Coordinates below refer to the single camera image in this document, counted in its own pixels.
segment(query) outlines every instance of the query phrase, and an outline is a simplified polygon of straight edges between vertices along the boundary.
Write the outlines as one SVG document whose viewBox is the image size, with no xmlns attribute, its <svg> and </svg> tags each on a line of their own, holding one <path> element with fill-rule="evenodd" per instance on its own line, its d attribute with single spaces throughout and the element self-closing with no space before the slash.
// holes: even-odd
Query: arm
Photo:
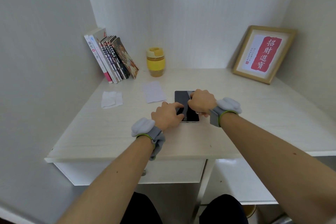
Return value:
<svg viewBox="0 0 336 224">
<path fill-rule="evenodd" d="M 180 103 L 162 103 L 152 120 L 162 131 L 178 126 L 184 115 L 176 115 Z M 153 144 L 149 137 L 138 137 L 119 155 L 67 209 L 57 224 L 77 223 L 120 223 L 144 171 Z"/>
<path fill-rule="evenodd" d="M 195 91 L 188 104 L 207 115 L 217 105 L 214 96 L 202 90 Z M 325 223 L 336 215 L 336 172 L 234 113 L 222 115 L 220 125 L 296 223 Z"/>
</svg>

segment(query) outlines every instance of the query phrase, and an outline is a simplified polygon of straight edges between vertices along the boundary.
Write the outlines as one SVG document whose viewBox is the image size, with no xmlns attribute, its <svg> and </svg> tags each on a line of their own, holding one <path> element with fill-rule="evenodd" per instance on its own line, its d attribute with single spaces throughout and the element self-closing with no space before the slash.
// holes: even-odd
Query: picture frame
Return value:
<svg viewBox="0 0 336 224">
<path fill-rule="evenodd" d="M 232 73 L 271 84 L 296 34 L 296 29 L 249 26 Z"/>
</svg>

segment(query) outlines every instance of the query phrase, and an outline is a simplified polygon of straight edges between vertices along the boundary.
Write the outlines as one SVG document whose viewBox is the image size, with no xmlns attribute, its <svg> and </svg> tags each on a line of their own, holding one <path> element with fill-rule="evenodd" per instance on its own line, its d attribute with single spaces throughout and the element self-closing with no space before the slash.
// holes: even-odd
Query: paper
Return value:
<svg viewBox="0 0 336 224">
<path fill-rule="evenodd" d="M 116 107 L 123 104 L 123 95 L 121 92 L 104 91 L 101 98 L 101 107 L 103 109 Z"/>
<path fill-rule="evenodd" d="M 145 83 L 142 89 L 145 93 L 147 103 L 158 102 L 167 99 L 158 81 Z"/>
</svg>

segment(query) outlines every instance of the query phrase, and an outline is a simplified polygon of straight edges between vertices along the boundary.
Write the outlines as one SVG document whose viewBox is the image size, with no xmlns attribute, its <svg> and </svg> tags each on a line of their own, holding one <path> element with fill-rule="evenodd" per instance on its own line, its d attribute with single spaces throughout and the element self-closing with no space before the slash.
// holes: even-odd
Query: leg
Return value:
<svg viewBox="0 0 336 224">
<path fill-rule="evenodd" d="M 199 217 L 199 224 L 236 223 L 248 224 L 242 205 L 227 194 L 212 200 Z"/>
<path fill-rule="evenodd" d="M 144 194 L 134 192 L 120 222 L 128 223 L 162 224 L 162 221 L 151 200 Z"/>
</svg>

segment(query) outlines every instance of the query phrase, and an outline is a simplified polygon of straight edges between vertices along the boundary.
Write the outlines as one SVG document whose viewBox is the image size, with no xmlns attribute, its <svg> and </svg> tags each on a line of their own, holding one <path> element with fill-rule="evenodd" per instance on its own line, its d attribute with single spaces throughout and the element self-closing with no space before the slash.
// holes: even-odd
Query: hand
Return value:
<svg viewBox="0 0 336 224">
<path fill-rule="evenodd" d="M 162 106 L 156 108 L 155 112 L 152 112 L 152 120 L 155 121 L 155 126 L 157 126 L 162 131 L 167 128 L 177 127 L 180 121 L 183 120 L 184 114 L 176 115 L 175 108 L 183 108 L 183 104 L 178 102 L 169 104 L 167 102 L 162 102 Z"/>
<path fill-rule="evenodd" d="M 192 99 L 188 100 L 188 105 L 196 112 L 200 112 L 205 117 L 210 115 L 209 109 L 217 106 L 215 96 L 207 90 L 195 90 L 190 94 Z"/>
</svg>

